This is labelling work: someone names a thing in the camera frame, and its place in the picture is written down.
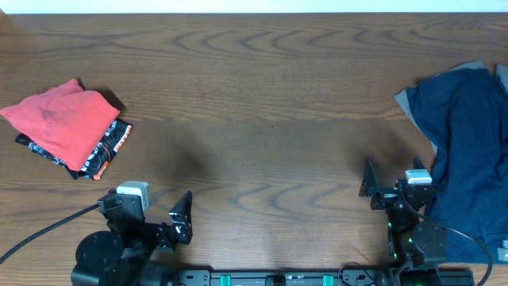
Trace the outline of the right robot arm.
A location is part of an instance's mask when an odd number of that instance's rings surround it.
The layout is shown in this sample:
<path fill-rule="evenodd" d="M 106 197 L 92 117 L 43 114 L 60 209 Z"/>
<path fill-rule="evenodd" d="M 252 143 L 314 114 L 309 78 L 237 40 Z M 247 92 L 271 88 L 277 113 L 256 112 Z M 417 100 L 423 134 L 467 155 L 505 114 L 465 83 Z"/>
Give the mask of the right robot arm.
<path fill-rule="evenodd" d="M 436 184 L 417 157 L 393 187 L 379 186 L 372 162 L 365 161 L 359 196 L 371 200 L 372 210 L 387 214 L 387 251 L 394 258 L 372 278 L 375 285 L 442 284 L 437 266 L 445 262 L 447 230 L 418 212 L 435 191 Z"/>

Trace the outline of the red soccer t-shirt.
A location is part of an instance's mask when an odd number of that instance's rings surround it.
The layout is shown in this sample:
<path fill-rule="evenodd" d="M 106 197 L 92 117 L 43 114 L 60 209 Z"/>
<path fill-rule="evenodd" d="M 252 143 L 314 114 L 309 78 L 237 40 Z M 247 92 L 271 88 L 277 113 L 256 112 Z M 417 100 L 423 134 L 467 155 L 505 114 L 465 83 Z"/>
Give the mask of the red soccer t-shirt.
<path fill-rule="evenodd" d="M 78 171 L 120 114 L 97 91 L 77 79 L 1 109 L 16 130 Z"/>

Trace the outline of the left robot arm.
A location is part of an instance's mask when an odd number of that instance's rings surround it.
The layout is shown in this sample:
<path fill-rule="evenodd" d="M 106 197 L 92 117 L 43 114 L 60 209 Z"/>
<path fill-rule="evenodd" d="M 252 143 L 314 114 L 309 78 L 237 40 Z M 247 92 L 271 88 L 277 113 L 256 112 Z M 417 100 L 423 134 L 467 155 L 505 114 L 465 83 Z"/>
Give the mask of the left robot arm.
<path fill-rule="evenodd" d="M 145 221 L 139 195 L 110 190 L 98 200 L 107 230 L 85 237 L 75 252 L 71 283 L 78 286 L 178 285 L 179 274 L 169 266 L 150 261 L 154 252 L 174 253 L 188 245 L 193 232 L 187 191 L 169 211 L 172 224 Z"/>

